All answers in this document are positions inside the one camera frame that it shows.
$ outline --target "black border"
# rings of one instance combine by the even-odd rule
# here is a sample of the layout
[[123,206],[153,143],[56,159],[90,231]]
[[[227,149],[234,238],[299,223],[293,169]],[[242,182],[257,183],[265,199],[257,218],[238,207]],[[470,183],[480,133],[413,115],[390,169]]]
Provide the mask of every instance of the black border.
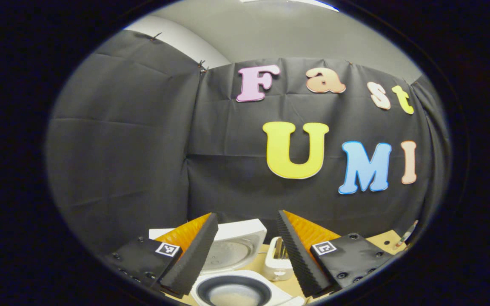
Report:
[[[442,68],[470,123],[471,167],[461,205],[464,182],[457,181],[450,187],[452,205],[441,207],[436,226],[410,249],[415,255],[402,258],[402,265],[409,261],[405,269],[375,271],[372,276],[379,276],[368,288],[358,286],[338,302],[490,303],[490,2],[353,2],[411,37]],[[0,304],[145,305],[150,298],[105,269],[68,232],[48,191],[42,143],[52,101],[85,55],[167,3],[0,3]],[[355,17],[363,14],[370,25],[383,24],[347,0],[336,7],[354,10]],[[381,32],[395,41],[400,37],[386,27]],[[413,54],[412,42],[402,40],[399,46]],[[432,76],[434,67],[416,60]],[[443,96],[452,94],[436,83],[439,79],[430,79]],[[450,105],[447,113],[453,116],[450,124],[461,128],[459,108]],[[453,136],[462,152],[464,137]]]

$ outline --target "wooden table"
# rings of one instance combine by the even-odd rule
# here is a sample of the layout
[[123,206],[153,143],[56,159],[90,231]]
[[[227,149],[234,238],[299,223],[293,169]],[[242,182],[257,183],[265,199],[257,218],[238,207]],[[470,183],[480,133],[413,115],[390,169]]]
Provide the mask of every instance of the wooden table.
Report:
[[[396,250],[393,250],[393,245],[395,245],[398,240],[400,240],[400,236],[393,230],[390,230],[388,232],[384,232],[383,234],[379,234],[370,238],[366,238],[369,242],[372,244],[375,244],[378,248],[384,250],[385,252],[388,252],[389,254],[396,254],[397,252],[400,252],[406,248],[406,244],[402,244],[399,248]],[[266,252],[270,246],[267,244],[263,244],[260,246],[259,254],[257,254],[256,258],[248,265],[246,265],[243,268],[240,268],[238,270],[250,270],[250,271],[255,271],[257,273],[262,274],[262,268],[264,267],[264,261],[266,260]],[[324,298],[325,296],[328,296],[328,294],[321,296],[319,298],[306,298],[304,294],[302,293],[302,289],[300,288],[298,284],[298,279],[294,274],[292,274],[292,277],[287,280],[280,280],[280,281],[272,281],[274,285],[276,285],[278,288],[282,289],[284,292],[290,294],[291,296],[301,296],[305,300],[305,304],[309,304],[315,300],[319,300],[321,298]],[[192,298],[190,295],[185,295],[183,296],[182,299],[177,299],[175,297],[167,295],[169,298],[173,298],[174,300],[178,300],[179,302],[191,305],[191,306],[198,306],[196,301]]]

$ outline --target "blue letter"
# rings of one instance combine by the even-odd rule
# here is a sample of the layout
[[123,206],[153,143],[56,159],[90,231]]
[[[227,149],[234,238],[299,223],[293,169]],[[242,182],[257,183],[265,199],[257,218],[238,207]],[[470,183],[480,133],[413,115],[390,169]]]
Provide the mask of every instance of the blue letter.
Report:
[[388,143],[377,144],[371,161],[368,160],[366,149],[360,142],[346,142],[342,145],[342,149],[348,155],[348,167],[345,173],[345,182],[339,188],[340,194],[355,193],[358,190],[358,186],[355,184],[356,176],[358,176],[362,191],[366,191],[372,179],[373,183],[370,185],[372,191],[381,191],[389,187],[387,175],[391,146]]

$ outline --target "black fabric backdrop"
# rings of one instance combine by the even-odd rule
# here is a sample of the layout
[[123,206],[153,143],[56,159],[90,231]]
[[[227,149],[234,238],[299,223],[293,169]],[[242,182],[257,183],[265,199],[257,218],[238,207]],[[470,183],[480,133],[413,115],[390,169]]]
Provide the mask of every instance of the black fabric backdrop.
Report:
[[[236,102],[240,68],[276,64],[281,73],[265,99]],[[338,72],[344,93],[312,93],[305,72]],[[370,99],[367,82],[387,92],[391,109]],[[400,85],[415,112],[391,88]],[[266,122],[296,125],[290,157],[307,161],[307,122],[327,124],[322,169],[305,180],[280,178],[266,163]],[[346,153],[361,142],[371,158],[392,146],[389,187],[342,195]],[[414,141],[417,180],[402,184],[402,141]],[[330,59],[239,62],[201,74],[198,64],[161,41],[122,31],[77,69],[53,111],[46,143],[54,198],[70,228],[94,252],[110,252],[150,228],[176,227],[205,213],[220,223],[260,218],[266,241],[277,236],[276,212],[301,215],[338,234],[400,235],[429,218],[443,194],[450,145],[432,85],[412,85],[381,71]]]

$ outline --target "letter u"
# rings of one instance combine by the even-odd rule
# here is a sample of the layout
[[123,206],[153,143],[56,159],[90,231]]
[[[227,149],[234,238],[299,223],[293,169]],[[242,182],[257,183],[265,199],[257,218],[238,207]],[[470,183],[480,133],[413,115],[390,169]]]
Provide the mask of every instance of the letter u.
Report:
[[309,159],[303,164],[290,161],[290,134],[296,130],[290,122],[267,122],[262,129],[268,135],[266,161],[270,170],[286,179],[307,179],[319,172],[325,158],[325,134],[328,126],[322,123],[304,124],[309,134]]

